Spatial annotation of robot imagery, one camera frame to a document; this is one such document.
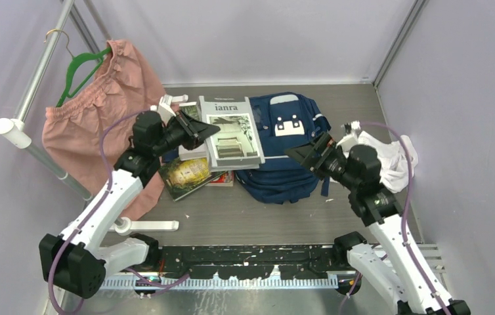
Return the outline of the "grey hardcover book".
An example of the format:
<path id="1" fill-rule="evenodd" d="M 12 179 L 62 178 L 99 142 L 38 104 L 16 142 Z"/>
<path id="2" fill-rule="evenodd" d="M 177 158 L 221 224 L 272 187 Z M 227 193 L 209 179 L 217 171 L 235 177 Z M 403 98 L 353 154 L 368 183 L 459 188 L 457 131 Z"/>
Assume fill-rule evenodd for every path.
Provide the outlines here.
<path id="1" fill-rule="evenodd" d="M 249 98 L 200 96 L 202 121 L 220 128 L 205 140 L 211 171 L 258 169 L 265 163 Z"/>

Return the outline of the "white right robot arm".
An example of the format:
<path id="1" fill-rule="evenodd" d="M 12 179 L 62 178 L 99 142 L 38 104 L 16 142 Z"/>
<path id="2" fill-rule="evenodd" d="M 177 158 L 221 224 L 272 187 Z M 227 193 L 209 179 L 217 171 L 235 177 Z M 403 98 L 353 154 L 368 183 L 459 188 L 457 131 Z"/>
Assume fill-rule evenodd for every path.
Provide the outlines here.
<path id="1" fill-rule="evenodd" d="M 380 182 L 381 163 L 371 146 L 357 144 L 347 155 L 328 134 L 289 148 L 286 155 L 324 179 L 349 190 L 349 204 L 376 238 L 389 264 L 358 232 L 334 240 L 334 263 L 354 268 L 389 303 L 393 314 L 470 314 L 463 300 L 444 288 L 416 246 L 395 195 Z"/>

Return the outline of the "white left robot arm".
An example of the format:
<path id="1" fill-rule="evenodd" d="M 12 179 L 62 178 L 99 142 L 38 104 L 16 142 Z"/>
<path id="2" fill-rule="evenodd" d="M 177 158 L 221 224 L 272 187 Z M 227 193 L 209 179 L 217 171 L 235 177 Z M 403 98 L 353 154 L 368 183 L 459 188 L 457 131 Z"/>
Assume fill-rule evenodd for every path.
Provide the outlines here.
<path id="1" fill-rule="evenodd" d="M 58 235 L 39 242 L 42 273 L 49 289 L 60 287 L 83 299 L 100 289 L 106 277 L 132 266 L 145 271 L 161 261 L 159 243 L 132 233 L 117 245 L 101 247 L 110 227 L 127 205 L 144 190 L 161 167 L 161 157 L 184 146 L 201 146 L 220 128 L 178 111 L 164 121 L 155 111 L 131 114 L 135 120 L 128 148 L 114 164 L 101 153 L 108 180 L 85 210 Z"/>

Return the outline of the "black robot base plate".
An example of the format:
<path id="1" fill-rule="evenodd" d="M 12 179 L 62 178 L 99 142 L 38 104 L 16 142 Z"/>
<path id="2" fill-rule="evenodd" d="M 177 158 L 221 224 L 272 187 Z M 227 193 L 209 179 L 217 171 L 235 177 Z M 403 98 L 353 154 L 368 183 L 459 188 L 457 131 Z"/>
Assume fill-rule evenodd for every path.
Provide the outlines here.
<path id="1" fill-rule="evenodd" d="M 308 280 L 354 270 L 332 245 L 164 246 L 133 269 L 192 280 L 263 280 L 275 269 L 281 280 Z"/>

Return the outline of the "palm leaf white book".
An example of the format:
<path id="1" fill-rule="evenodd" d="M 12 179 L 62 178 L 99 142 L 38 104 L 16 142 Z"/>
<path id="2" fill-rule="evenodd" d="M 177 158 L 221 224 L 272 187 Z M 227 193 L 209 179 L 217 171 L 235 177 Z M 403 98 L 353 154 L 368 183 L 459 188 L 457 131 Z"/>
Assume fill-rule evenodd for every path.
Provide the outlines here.
<path id="1" fill-rule="evenodd" d="M 182 112 L 186 113 L 190 117 L 201 120 L 201 110 L 197 102 L 184 102 L 179 105 L 179 108 Z M 206 157 L 207 152 L 205 144 L 202 144 L 201 146 L 193 150 L 187 150 L 183 146 L 179 147 L 179 158 L 181 161 Z"/>

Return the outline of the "green jungle cover book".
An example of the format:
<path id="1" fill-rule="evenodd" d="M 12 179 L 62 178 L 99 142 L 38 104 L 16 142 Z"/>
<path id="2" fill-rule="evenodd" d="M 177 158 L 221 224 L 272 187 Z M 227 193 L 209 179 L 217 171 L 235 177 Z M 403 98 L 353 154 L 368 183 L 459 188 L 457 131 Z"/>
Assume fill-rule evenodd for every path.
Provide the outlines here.
<path id="1" fill-rule="evenodd" d="M 184 161 L 178 157 L 162 165 L 158 173 L 172 200 L 179 201 L 225 172 L 211 172 L 205 157 Z"/>

